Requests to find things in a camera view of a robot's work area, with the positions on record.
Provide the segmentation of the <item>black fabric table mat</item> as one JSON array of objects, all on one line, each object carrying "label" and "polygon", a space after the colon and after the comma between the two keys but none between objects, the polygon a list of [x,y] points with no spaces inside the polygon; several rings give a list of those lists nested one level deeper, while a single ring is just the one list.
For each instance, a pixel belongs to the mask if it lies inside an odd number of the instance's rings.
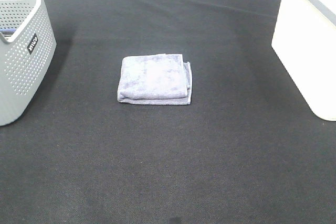
[{"label": "black fabric table mat", "polygon": [[[335,223],[335,123],[271,47],[280,0],[45,0],[57,47],[1,128],[1,223]],[[188,106],[117,101],[182,54]]]}]

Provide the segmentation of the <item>blue cloth inside basket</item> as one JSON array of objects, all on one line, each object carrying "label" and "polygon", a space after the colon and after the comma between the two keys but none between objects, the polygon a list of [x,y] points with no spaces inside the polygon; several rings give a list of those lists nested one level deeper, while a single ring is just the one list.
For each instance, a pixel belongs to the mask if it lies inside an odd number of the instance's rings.
[{"label": "blue cloth inside basket", "polygon": [[14,34],[14,32],[16,31],[15,28],[1,28],[0,29],[0,33],[4,36],[4,37],[10,37]]}]

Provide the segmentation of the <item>white plastic storage bin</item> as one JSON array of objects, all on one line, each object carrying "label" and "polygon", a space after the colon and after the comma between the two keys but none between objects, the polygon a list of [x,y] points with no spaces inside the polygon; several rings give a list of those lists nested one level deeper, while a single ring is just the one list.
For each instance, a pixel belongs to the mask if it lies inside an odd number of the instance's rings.
[{"label": "white plastic storage bin", "polygon": [[281,0],[271,46],[311,111],[335,121],[335,0]]}]

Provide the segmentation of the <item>grey perforated laundry basket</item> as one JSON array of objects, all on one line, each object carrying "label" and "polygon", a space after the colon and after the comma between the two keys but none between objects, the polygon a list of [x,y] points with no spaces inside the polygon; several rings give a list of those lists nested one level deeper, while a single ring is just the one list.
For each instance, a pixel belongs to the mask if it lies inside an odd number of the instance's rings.
[{"label": "grey perforated laundry basket", "polygon": [[56,40],[44,0],[1,0],[1,125],[17,120],[39,88]]}]

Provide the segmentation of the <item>lavender towel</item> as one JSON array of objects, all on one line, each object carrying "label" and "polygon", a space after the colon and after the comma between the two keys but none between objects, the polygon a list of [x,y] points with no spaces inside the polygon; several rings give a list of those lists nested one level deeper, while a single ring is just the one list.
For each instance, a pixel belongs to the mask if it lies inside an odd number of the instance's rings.
[{"label": "lavender towel", "polygon": [[191,64],[182,54],[123,58],[117,100],[137,105],[191,104]]}]

